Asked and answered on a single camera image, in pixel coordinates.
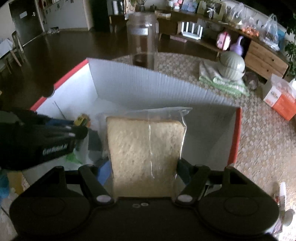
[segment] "plastic bag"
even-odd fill
[[[192,108],[168,107],[106,113],[105,154],[112,166],[113,196],[175,196],[176,167]]]
[[[251,36],[259,37],[259,30],[253,17],[246,17],[242,21],[242,31]]]
[[[271,76],[270,80],[272,85],[275,86],[281,92],[282,95],[284,95],[292,103],[295,103],[296,90],[293,87],[291,87],[287,81],[274,74]]]
[[[238,3],[235,5],[229,13],[229,16],[227,17],[226,22],[229,23],[230,26],[233,26],[235,28],[241,28],[242,26],[242,17],[241,12],[244,10],[244,4]]]
[[[277,18],[274,14],[271,14],[261,29],[260,38],[261,41],[270,46],[273,50],[279,51],[279,36],[277,30]]]

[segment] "white cardboard box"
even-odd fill
[[[187,132],[182,157],[191,164],[223,170],[235,163],[240,138],[241,109],[231,101],[188,82],[127,64],[88,58],[55,83],[50,98],[31,108],[52,118],[75,120],[88,114],[99,126],[98,113],[118,109],[193,107],[185,116]],[[32,184],[56,165],[77,169],[64,157],[23,172]]]
[[[296,114],[296,100],[288,92],[292,90],[289,83],[275,74],[262,86],[263,101],[278,112],[287,121]]]

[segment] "photo frame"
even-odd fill
[[[195,12],[197,9],[198,3],[196,0],[183,0],[181,10]]]
[[[221,1],[217,1],[215,3],[215,7],[216,7],[216,12],[214,13],[214,19],[222,21],[223,15],[225,13],[225,9],[226,9],[226,3],[225,2],[221,2]],[[197,13],[198,14],[204,14],[206,11],[207,5],[205,1],[200,1],[198,8],[197,8]]]

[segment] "pink toy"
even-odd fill
[[[230,45],[231,37],[226,31],[219,33],[217,38],[217,47],[222,50],[227,50]]]

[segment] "wooden shelf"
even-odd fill
[[[260,44],[261,46],[263,46],[264,48],[266,48],[267,50],[269,50],[270,52],[272,52],[274,55],[276,55],[277,57],[279,57],[282,61],[284,61],[285,63],[288,64],[288,60],[286,58],[286,56],[284,56],[281,52],[279,51],[274,51],[272,48],[270,48],[268,45],[266,45],[264,42],[260,41],[257,37],[255,36],[251,36],[247,33],[244,33],[243,31],[241,31],[240,29],[236,29],[228,24],[224,24],[222,21],[218,21],[216,19],[209,19],[205,16],[203,16],[202,14],[197,14],[197,13],[193,13],[193,12],[189,12],[189,11],[184,11],[184,10],[172,10],[172,9],[165,9],[166,11],[169,11],[171,13],[171,17],[170,19],[168,19],[170,22],[181,22],[181,21],[185,21],[185,22],[194,22],[196,23],[198,19],[202,19],[204,21],[210,22],[210,23],[215,23],[215,24],[219,24],[221,26],[223,26],[224,28],[232,31],[232,32],[236,32],[239,35],[242,35],[258,44]]]
[[[222,49],[219,49],[216,46],[215,41],[214,40],[211,40],[211,39],[203,39],[202,38],[200,40],[196,40],[196,39],[185,37],[185,36],[183,36],[181,34],[176,34],[174,36],[176,36],[178,38],[186,39],[187,41],[191,41],[191,42],[194,42],[194,43],[199,44],[199,45],[202,45],[202,46],[204,46],[206,48],[209,48],[209,49],[211,49],[211,50],[213,50],[215,52],[218,52],[218,53],[223,52]]]

